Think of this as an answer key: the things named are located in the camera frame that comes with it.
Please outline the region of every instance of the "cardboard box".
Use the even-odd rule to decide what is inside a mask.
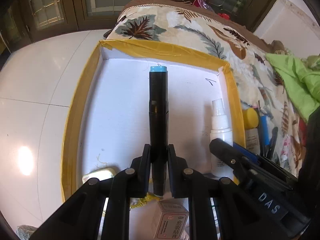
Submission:
[[[159,201],[151,225],[153,238],[180,239],[188,215],[188,210],[180,204]]]

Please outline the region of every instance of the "white lettering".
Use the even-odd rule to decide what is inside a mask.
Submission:
[[[265,203],[265,206],[268,206],[268,208],[271,206],[271,203],[273,202],[273,199],[271,199],[270,201],[268,201],[267,203]]]
[[[262,193],[262,195],[258,198],[258,200],[260,202],[262,202],[262,201],[264,201],[266,199],[266,197],[267,197],[267,194],[266,193]]]
[[[279,205],[276,205],[272,210],[271,210],[271,213],[272,214],[276,214],[276,212],[279,210],[280,206]]]

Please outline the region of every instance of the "white wall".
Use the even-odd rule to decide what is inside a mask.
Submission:
[[[254,34],[281,41],[297,57],[320,54],[320,27],[303,0],[277,0]]]

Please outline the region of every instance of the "blue marker cap end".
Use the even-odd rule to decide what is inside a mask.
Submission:
[[[150,72],[167,72],[167,67],[166,66],[151,66],[150,67]]]

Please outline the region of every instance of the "marker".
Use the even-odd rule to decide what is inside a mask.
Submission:
[[[163,196],[168,160],[168,72],[165,66],[152,66],[149,72],[150,157],[153,193]]]

